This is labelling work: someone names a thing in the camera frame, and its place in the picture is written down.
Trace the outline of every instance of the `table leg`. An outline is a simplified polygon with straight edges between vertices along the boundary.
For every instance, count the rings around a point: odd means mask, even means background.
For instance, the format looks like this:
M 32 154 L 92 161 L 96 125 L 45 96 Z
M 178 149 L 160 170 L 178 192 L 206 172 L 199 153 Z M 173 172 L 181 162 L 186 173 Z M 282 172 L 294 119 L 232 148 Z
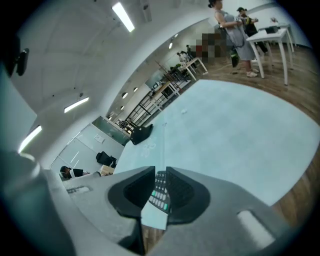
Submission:
M 295 49 L 294 49 L 294 45 L 293 45 L 293 43 L 292 43 L 292 39 L 291 39 L 291 35 L 290 35 L 290 32 L 289 32 L 289 29 L 287 28 L 286 29 L 286 37 L 287 37 L 287 44 L 289 45 L 291 45 L 291 49 L 292 49 L 292 52 L 294 53 L 295 52 Z
M 190 67 L 190 69 L 192 70 L 193 73 L 195 73 L 195 74 L 197 73 L 191 65 L 189 67 Z
M 170 87 L 171 91 L 172 91 L 174 94 L 180 96 L 179 90 L 176 89 L 175 86 L 174 86 L 172 83 L 169 84 L 169 87 Z
M 186 70 L 189 72 L 189 74 L 193 78 L 193 80 L 197 81 L 197 79 L 195 78 L 194 74 L 191 73 L 191 71 L 190 71 L 190 69 L 188 67 L 186 67 Z
M 253 49 L 253 51 L 254 51 L 256 60 L 258 61 L 258 65 L 259 65 L 261 77 L 262 77 L 262 78 L 265 78 L 264 68 L 262 67 L 261 60 L 260 60 L 260 56 L 259 56 L 259 52 L 258 52 L 258 50 L 257 50 L 257 47 L 255 46 L 255 43 L 254 43 L 254 42 L 250 42 L 250 45 L 251 45 L 251 47 L 252 47 L 252 49 Z
M 286 34 L 286 39 L 288 41 L 288 38 L 290 38 L 289 34 Z M 289 60 L 290 60 L 290 68 L 293 70 L 294 69 L 294 64 L 293 64 L 293 60 L 292 60 L 292 52 L 291 49 L 293 49 L 293 45 L 291 44 L 291 47 L 289 45 L 289 43 L 286 43 L 286 45 L 288 46 L 288 53 L 289 53 Z
M 294 41 L 294 46 L 297 47 L 297 40 L 295 39 L 294 34 L 292 33 L 291 26 L 289 26 L 287 29 L 290 30 L 290 34 L 292 35 L 292 39 Z
M 271 66 L 273 66 L 273 56 L 272 56 L 272 52 L 271 52 L 271 49 L 270 49 L 270 44 L 269 42 L 265 42 L 265 45 L 266 45 L 266 48 L 268 49 L 268 54 L 269 54 L 269 60 L 270 60 L 270 64 Z
M 288 85 L 288 69 L 287 69 L 287 60 L 285 55 L 285 49 L 284 45 L 282 44 L 281 39 L 278 41 L 280 52 L 281 52 L 281 58 L 282 58 L 282 64 L 283 64 L 283 72 L 284 72 L 284 84 Z
M 206 69 L 206 66 L 203 64 L 203 62 L 201 61 L 201 59 L 198 59 L 198 61 L 200 62 L 201 66 L 202 66 L 203 69 L 204 69 L 203 75 L 208 74 L 208 70 Z
M 160 112 L 162 112 L 162 110 L 161 110 L 160 106 L 158 106 L 156 100 L 153 100 L 153 101 L 152 101 L 152 104 L 153 104 Z

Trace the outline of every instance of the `black chair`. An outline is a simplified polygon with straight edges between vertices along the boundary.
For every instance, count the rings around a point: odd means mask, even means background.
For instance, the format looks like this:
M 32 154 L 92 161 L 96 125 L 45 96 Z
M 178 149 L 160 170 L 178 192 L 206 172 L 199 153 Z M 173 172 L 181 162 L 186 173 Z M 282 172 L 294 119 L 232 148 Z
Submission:
M 104 151 L 102 151 L 101 153 L 98 153 L 95 157 L 96 161 L 99 164 L 102 164 L 105 166 L 110 166 L 113 163 L 113 158 L 114 157 L 111 158 L 110 156 L 108 156 Z
M 117 159 L 114 158 L 112 155 L 110 156 L 110 158 L 112 159 L 112 163 L 111 163 L 110 167 L 111 167 L 111 168 L 116 168 Z

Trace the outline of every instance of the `person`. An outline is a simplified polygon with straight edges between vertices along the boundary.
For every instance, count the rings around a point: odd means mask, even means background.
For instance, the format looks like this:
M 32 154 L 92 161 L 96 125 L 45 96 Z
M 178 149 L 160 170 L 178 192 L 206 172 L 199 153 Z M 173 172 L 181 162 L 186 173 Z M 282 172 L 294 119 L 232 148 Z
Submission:
M 209 0 L 208 6 L 210 8 L 214 8 L 215 19 L 226 30 L 240 60 L 244 62 L 246 76 L 249 78 L 255 78 L 259 71 L 251 67 L 251 60 L 255 58 L 255 53 L 251 45 L 246 40 L 248 36 L 244 31 L 243 22 L 222 10 L 222 0 Z
M 255 23 L 259 20 L 257 18 L 251 19 L 249 16 L 247 16 L 247 9 L 239 7 L 237 11 L 239 12 L 239 17 L 244 18 L 244 32 L 248 35 L 248 37 L 258 33 Z M 268 49 L 263 42 L 257 42 L 256 44 L 260 47 L 264 54 L 267 54 Z
M 187 62 L 189 62 L 191 60 L 191 58 L 189 57 L 189 55 L 185 52 L 185 51 L 181 51 L 180 54 L 187 60 Z
M 188 56 L 190 57 L 190 60 L 192 60 L 194 57 L 192 56 L 192 51 L 191 51 L 191 48 L 190 48 L 190 45 L 187 44 L 186 45 L 186 53 L 188 54 Z
M 81 177 L 83 175 L 90 174 L 89 172 L 86 172 L 82 169 L 71 169 L 66 166 L 62 166 L 60 168 L 60 173 L 65 179 L 71 179 L 71 178 Z
M 176 55 L 179 56 L 179 61 L 181 62 L 182 65 L 185 65 L 188 62 L 187 59 L 181 55 L 180 52 L 177 52 Z

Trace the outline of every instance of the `gray dress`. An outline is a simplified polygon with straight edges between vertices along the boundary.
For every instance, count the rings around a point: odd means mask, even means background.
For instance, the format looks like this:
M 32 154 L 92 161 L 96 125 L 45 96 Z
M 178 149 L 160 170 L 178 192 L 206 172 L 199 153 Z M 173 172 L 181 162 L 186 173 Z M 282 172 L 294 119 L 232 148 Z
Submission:
M 235 17 L 224 10 L 215 10 L 217 13 L 221 13 L 224 17 L 225 22 L 236 21 Z M 255 58 L 254 50 L 252 49 L 249 42 L 247 42 L 247 34 L 244 31 L 243 26 L 226 27 L 226 32 L 230 37 L 233 45 L 235 46 L 236 52 L 242 61 L 251 61 Z

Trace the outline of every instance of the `white table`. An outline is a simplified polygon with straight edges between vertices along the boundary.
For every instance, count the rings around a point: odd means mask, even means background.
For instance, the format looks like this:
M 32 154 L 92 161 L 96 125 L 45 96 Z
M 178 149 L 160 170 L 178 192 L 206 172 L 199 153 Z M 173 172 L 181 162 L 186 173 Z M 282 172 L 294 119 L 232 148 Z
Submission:
M 290 33 L 291 25 L 286 23 L 286 24 L 274 24 L 274 26 L 280 27 L 281 29 L 287 29 L 286 32 L 287 32 L 287 35 L 288 35 L 288 38 L 289 38 L 289 42 L 290 42 L 290 45 L 291 45 L 291 50 L 294 53 L 295 52 L 294 45 L 297 47 L 297 43 L 296 43 L 296 40 L 294 39 L 294 37 L 293 36 L 291 37 L 291 33 Z M 269 28 L 269 26 L 259 28 L 259 31 L 260 30 L 264 30 L 266 28 Z
M 160 104 L 158 105 L 158 100 L 156 99 L 156 97 L 161 94 L 166 88 L 170 88 L 171 91 L 176 94 L 177 96 L 180 96 L 180 93 L 179 93 L 179 90 L 177 88 L 175 88 L 175 86 L 169 81 L 167 82 L 166 84 L 164 84 L 156 93 L 155 95 L 152 97 L 152 99 L 150 100 L 151 103 L 159 110 L 159 111 L 162 111 L 161 110 L 161 106 Z
M 190 71 L 189 68 L 191 68 L 191 69 L 193 70 L 193 72 L 195 72 L 195 70 L 192 68 L 191 64 L 195 63 L 196 61 L 199 61 L 200 64 L 201 64 L 201 66 L 203 67 L 203 69 L 204 69 L 204 71 L 205 71 L 205 72 L 203 73 L 203 75 L 207 74 L 207 73 L 208 73 L 208 70 L 206 69 L 206 67 L 205 67 L 205 65 L 203 64 L 203 62 L 201 61 L 201 59 L 199 59 L 199 58 L 194 58 L 193 60 L 189 61 L 186 65 L 179 67 L 179 70 L 180 70 L 180 71 L 186 69 L 186 70 L 189 72 L 190 76 L 193 78 L 194 81 L 197 81 L 197 79 L 196 79 L 196 77 L 194 76 L 194 74 L 192 74 L 192 72 Z
M 270 45 L 267 41 L 277 41 L 279 44 L 279 48 L 280 48 L 280 52 L 281 52 L 281 58 L 282 58 L 282 63 L 283 63 L 283 72 L 284 72 L 284 84 L 287 86 L 288 85 L 288 68 L 287 68 L 287 60 L 286 60 L 286 55 L 285 55 L 285 49 L 284 46 L 282 44 L 282 39 L 283 37 L 286 35 L 288 36 L 287 33 L 287 29 L 286 28 L 280 28 L 278 30 L 277 33 L 271 33 L 271 34 L 267 34 L 267 32 L 265 30 L 261 30 L 258 33 L 254 34 L 253 36 L 250 36 L 249 38 L 247 38 L 246 40 L 251 44 L 252 49 L 254 51 L 256 60 L 258 62 L 259 65 L 259 69 L 260 69 L 260 74 L 262 78 L 265 78 L 265 73 L 264 73 L 264 69 L 262 67 L 262 63 L 260 60 L 260 56 L 257 50 L 257 47 L 255 45 L 256 42 L 266 42 L 266 47 L 268 49 L 269 52 L 269 58 L 271 63 L 273 62 L 273 58 L 272 58 L 272 53 L 271 53 L 271 49 L 270 49 Z M 290 58 L 290 66 L 293 69 L 293 59 L 292 59 L 292 52 L 291 52 L 291 47 L 289 44 L 287 44 L 288 46 L 288 52 L 289 52 L 289 58 Z

